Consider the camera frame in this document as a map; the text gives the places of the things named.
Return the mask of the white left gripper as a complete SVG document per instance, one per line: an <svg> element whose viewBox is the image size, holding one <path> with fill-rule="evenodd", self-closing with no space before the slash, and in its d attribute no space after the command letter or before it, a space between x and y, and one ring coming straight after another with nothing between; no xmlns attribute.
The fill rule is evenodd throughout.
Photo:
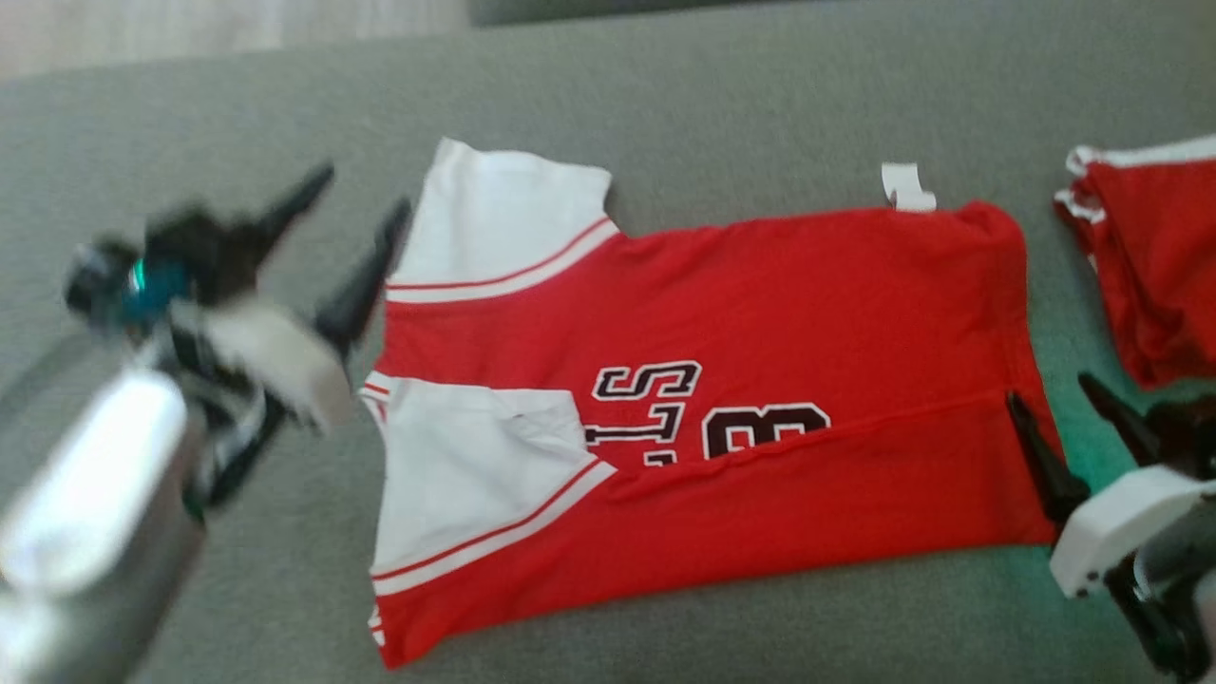
<svg viewBox="0 0 1216 684"><path fill-rule="evenodd" d="M255 268L322 198L334 178L320 163L295 186L242 226L242 246ZM392 207L373 243L310 326L261 297L240 297L214 309L175 305L169 341L187 396L199 400L207 447L190 484L204 506L225 506L240 493L280 428L302 424L321 434L353 416L347 359L361 343L384 281L409 241L411 200Z"/></svg>

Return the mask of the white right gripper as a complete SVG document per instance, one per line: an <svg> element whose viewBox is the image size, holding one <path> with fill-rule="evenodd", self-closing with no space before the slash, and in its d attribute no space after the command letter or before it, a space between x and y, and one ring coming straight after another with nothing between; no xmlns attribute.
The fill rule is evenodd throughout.
<svg viewBox="0 0 1216 684"><path fill-rule="evenodd" d="M1093 372L1079 372L1079 385L1145 469L1091 497L1029 404L1017 392L1006 396L1038 506L1052 525L1064 525L1049 559L1053 579L1068 598L1107 593L1161 675L1207 680L1210 484L1161 465L1162 437L1152 422L1158 407L1133 407Z"/></svg>

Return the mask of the red shorts with white waistband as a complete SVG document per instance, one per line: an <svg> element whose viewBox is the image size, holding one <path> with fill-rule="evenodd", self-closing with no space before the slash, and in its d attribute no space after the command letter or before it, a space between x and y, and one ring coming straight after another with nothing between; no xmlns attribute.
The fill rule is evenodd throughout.
<svg viewBox="0 0 1216 684"><path fill-rule="evenodd" d="M1113 349L1142 389L1216 380L1216 133L1079 144L1053 206L1097 276Z"/></svg>

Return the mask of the red jersey with black lettering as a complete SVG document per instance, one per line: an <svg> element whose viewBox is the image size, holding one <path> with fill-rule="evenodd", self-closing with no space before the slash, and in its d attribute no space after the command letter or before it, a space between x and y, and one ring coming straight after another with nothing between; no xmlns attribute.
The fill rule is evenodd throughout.
<svg viewBox="0 0 1216 684"><path fill-rule="evenodd" d="M387 669L596 602L1049 542L1006 408L1051 424L1006 212L634 237L610 185L438 144L361 389Z"/></svg>

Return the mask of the small grey sofa cushion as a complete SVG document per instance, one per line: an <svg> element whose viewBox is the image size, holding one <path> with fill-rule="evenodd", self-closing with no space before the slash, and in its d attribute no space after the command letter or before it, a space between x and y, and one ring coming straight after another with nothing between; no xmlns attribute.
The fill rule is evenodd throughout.
<svg viewBox="0 0 1216 684"><path fill-rule="evenodd" d="M471 26L535 26L698 9L716 9L769 0L465 0Z"/></svg>

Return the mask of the large grey sofa seat cushion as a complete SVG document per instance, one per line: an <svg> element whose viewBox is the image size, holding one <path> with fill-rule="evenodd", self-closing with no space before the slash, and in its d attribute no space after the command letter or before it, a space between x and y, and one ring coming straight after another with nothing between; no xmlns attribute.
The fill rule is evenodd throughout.
<svg viewBox="0 0 1216 684"><path fill-rule="evenodd" d="M1025 231L1031 333L1075 470L1128 470L1086 402L1136 402L1052 195L1077 144L1216 131L1216 0L850 0L499 27L60 72L0 84L0 506L114 358L64 309L74 248L182 200L255 211L337 179L264 285L311 309L437 142L613 173L635 237L883 203L916 162L946 206ZM368 634L383 458L368 413L286 428L207 548L136 684L1169 684L1107 598L1066 600L1041 548L743 581L456 637L394 672Z"/></svg>

